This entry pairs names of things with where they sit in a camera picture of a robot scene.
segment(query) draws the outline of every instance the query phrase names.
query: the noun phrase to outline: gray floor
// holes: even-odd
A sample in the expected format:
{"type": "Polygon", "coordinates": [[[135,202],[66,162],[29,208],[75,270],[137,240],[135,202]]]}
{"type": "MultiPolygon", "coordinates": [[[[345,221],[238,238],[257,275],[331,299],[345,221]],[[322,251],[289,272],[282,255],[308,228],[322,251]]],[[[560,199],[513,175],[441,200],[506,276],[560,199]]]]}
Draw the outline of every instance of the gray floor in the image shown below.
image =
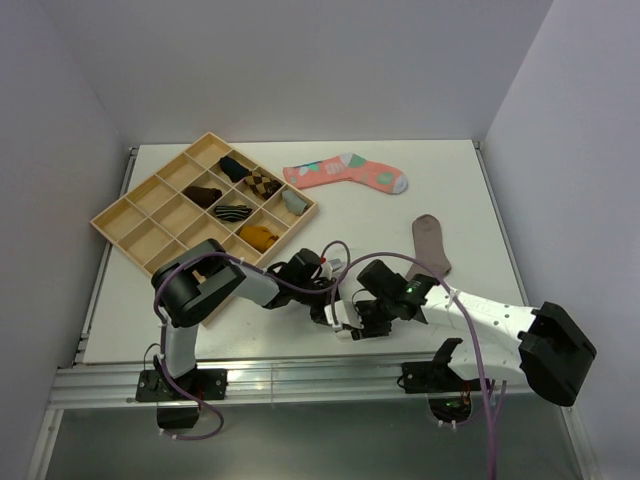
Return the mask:
{"type": "MultiPolygon", "coordinates": [[[[425,399],[225,408],[220,436],[160,438],[155,410],[64,414],[48,480],[424,480],[485,476],[484,418],[457,433],[425,399]]],[[[209,419],[198,425],[213,425],[209,419]]],[[[577,479],[560,410],[509,396],[498,423],[499,478],[577,479]]]]}

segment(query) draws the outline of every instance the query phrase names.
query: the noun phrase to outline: wooden tray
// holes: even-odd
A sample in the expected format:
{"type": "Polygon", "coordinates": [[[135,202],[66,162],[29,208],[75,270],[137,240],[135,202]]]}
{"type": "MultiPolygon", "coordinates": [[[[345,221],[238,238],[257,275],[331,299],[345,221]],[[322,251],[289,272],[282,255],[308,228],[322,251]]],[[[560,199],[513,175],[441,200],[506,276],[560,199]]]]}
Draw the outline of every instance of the wooden tray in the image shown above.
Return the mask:
{"type": "Polygon", "coordinates": [[[190,145],[138,187],[95,217],[91,224],[147,275],[207,238],[220,242],[227,252],[258,267],[266,266],[293,236],[318,213],[318,205],[280,176],[231,148],[212,133],[190,145]],[[230,156],[249,170],[277,179],[282,187],[268,200],[255,195],[240,181],[222,172],[220,158],[230,156]],[[223,196],[202,209],[182,192],[190,185],[215,187],[223,196]],[[290,213],[282,192],[293,190],[309,208],[290,213]],[[243,204],[253,208],[249,218],[229,223],[213,216],[217,205],[243,204]],[[279,239],[260,253],[238,236],[245,225],[264,225],[279,239]]]}

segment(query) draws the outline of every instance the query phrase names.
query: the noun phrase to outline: white table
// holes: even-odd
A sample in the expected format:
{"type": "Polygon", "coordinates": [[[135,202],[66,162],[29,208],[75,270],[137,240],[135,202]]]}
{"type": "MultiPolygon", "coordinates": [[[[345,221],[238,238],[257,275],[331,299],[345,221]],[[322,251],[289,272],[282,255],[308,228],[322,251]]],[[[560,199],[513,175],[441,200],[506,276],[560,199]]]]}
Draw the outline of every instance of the white table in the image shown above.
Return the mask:
{"type": "MultiPolygon", "coordinates": [[[[129,188],[136,187],[185,147],[140,147],[129,188]]],[[[413,255],[411,223],[429,213],[440,220],[443,228],[445,251],[453,266],[447,277],[451,285],[500,302],[521,304],[505,241],[471,141],[246,143],[234,147],[273,172],[355,152],[393,165],[409,179],[409,189],[395,196],[349,182],[307,190],[320,211],[282,249],[274,263],[290,259],[302,247],[320,253],[334,239],[347,242],[354,258],[377,251],[413,255]]],[[[344,258],[338,247],[330,253],[344,258]]],[[[401,260],[384,261],[402,274],[409,268],[401,260]]],[[[360,270],[354,268],[343,284],[345,297],[360,288],[355,280],[360,270]]],[[[140,362],[147,346],[157,342],[160,334],[151,307],[153,294],[146,275],[113,249],[95,305],[84,362],[140,362]]],[[[234,300],[206,328],[200,328],[196,355],[200,359],[258,360],[434,352],[449,336],[460,334],[396,320],[390,337],[344,342],[328,327],[315,325],[306,307],[290,304],[269,311],[245,300],[234,300]]]]}

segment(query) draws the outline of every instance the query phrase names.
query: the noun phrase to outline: white wall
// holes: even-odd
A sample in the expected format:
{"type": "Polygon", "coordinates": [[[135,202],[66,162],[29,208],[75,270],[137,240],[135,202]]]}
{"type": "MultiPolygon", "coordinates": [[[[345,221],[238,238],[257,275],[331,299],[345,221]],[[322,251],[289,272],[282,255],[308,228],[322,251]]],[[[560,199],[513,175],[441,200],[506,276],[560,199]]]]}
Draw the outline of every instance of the white wall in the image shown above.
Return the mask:
{"type": "Polygon", "coordinates": [[[0,478],[26,473],[73,358],[125,150],[40,4],[0,2],[0,478]]]}
{"type": "Polygon", "coordinates": [[[640,3],[555,0],[486,138],[533,302],[598,357],[578,399],[606,478],[638,478],[640,3]]]}
{"type": "Polygon", "coordinates": [[[551,0],[41,0],[137,143],[483,138],[551,0]]]}

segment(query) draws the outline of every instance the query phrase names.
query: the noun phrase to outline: sock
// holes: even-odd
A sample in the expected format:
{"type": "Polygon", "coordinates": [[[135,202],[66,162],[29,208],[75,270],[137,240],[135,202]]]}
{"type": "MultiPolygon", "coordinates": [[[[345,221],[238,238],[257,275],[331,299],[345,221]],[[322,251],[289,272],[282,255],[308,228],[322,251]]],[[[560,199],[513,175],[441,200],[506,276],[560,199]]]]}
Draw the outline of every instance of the sock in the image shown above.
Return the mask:
{"type": "Polygon", "coordinates": [[[260,175],[258,172],[251,172],[251,175],[244,179],[244,183],[263,200],[269,200],[282,186],[279,181],[260,175]]]}
{"type": "Polygon", "coordinates": [[[253,208],[246,205],[218,205],[213,207],[213,214],[216,218],[225,222],[239,222],[249,218],[253,208]]]}
{"type": "Polygon", "coordinates": [[[287,210],[294,215],[300,216],[307,208],[309,208],[309,205],[307,205],[304,200],[291,190],[285,190],[282,192],[282,200],[284,200],[284,206],[287,207],[287,210]]]}
{"type": "Polygon", "coordinates": [[[244,168],[228,155],[220,159],[220,169],[227,174],[233,183],[237,183],[249,175],[250,170],[244,168]]]}
{"type": "Polygon", "coordinates": [[[183,193],[185,197],[204,209],[209,208],[222,196],[222,190],[196,187],[195,185],[185,188],[183,193]]]}
{"type": "MultiPolygon", "coordinates": [[[[437,274],[444,276],[449,273],[451,264],[444,253],[442,228],[438,219],[432,215],[422,215],[413,221],[411,230],[416,251],[415,258],[425,263],[437,274]]],[[[405,279],[411,280],[417,273],[431,276],[424,268],[413,264],[405,275],[405,279]]]]}
{"type": "Polygon", "coordinates": [[[355,153],[343,153],[321,162],[287,167],[282,173],[289,183],[301,189],[350,180],[396,195],[409,186],[407,177],[397,168],[370,162],[355,153]]]}
{"type": "Polygon", "coordinates": [[[240,238],[258,250],[260,253],[266,252],[271,245],[276,243],[280,237],[271,233],[267,227],[258,225],[257,227],[247,226],[240,230],[240,238]]]}

